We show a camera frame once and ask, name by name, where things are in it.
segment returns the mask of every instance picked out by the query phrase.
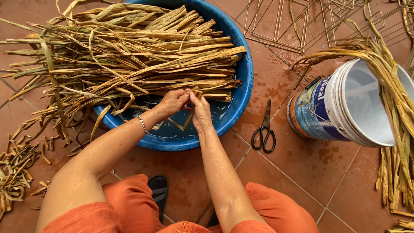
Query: embroidery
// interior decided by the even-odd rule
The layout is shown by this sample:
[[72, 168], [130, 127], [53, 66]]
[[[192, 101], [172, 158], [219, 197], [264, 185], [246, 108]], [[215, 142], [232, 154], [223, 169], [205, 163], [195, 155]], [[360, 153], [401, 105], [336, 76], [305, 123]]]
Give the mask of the embroidery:
[[177, 230], [177, 228], [176, 228], [176, 233], [192, 233], [193, 232], [193, 228], [191, 228], [189, 230], [188, 229], [188, 226], [189, 225], [190, 225], [189, 222], [181, 222], [180, 230]]

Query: hand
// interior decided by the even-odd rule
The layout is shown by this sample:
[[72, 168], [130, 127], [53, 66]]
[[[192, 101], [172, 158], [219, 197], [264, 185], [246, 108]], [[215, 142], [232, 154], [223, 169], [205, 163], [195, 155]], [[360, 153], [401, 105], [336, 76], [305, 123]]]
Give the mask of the hand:
[[202, 133], [207, 129], [213, 128], [211, 121], [210, 105], [206, 99], [201, 97], [201, 100], [197, 99], [194, 92], [190, 92], [190, 100], [195, 107], [195, 113], [193, 116], [193, 124], [198, 133]]
[[189, 94], [183, 89], [169, 91], [153, 109], [157, 111], [157, 117], [162, 121], [186, 108], [188, 98]]

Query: woman's left hand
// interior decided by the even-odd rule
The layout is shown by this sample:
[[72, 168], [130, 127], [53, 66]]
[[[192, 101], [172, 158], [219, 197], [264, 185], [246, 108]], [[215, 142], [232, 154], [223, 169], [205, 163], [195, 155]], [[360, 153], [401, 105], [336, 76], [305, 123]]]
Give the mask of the woman's left hand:
[[183, 89], [169, 91], [152, 110], [157, 111], [160, 121], [165, 120], [181, 109], [187, 109], [189, 97], [189, 94]]

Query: silver bracelet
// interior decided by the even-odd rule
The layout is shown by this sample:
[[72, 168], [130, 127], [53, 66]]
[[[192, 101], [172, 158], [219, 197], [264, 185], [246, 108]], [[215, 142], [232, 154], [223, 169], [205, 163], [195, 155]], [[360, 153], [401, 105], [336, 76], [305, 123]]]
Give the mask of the silver bracelet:
[[137, 117], [141, 122], [141, 125], [142, 125], [142, 128], [144, 129], [144, 132], [147, 134], [148, 131], [147, 131], [147, 128], [145, 127], [144, 120], [141, 118], [141, 116], [137, 116]]

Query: orange clothing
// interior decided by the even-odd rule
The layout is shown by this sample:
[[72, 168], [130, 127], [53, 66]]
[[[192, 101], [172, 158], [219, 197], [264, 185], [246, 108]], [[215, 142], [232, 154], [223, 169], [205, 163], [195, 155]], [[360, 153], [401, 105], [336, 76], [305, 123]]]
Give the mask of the orange clothing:
[[[222, 233], [220, 225], [206, 229], [190, 222], [163, 226], [158, 206], [143, 175], [131, 176], [116, 184], [103, 186], [108, 202], [79, 206], [59, 216], [43, 233]], [[233, 227], [231, 233], [318, 233], [309, 213], [288, 196], [256, 183], [248, 183], [246, 192], [255, 210], [266, 224], [248, 220]]]

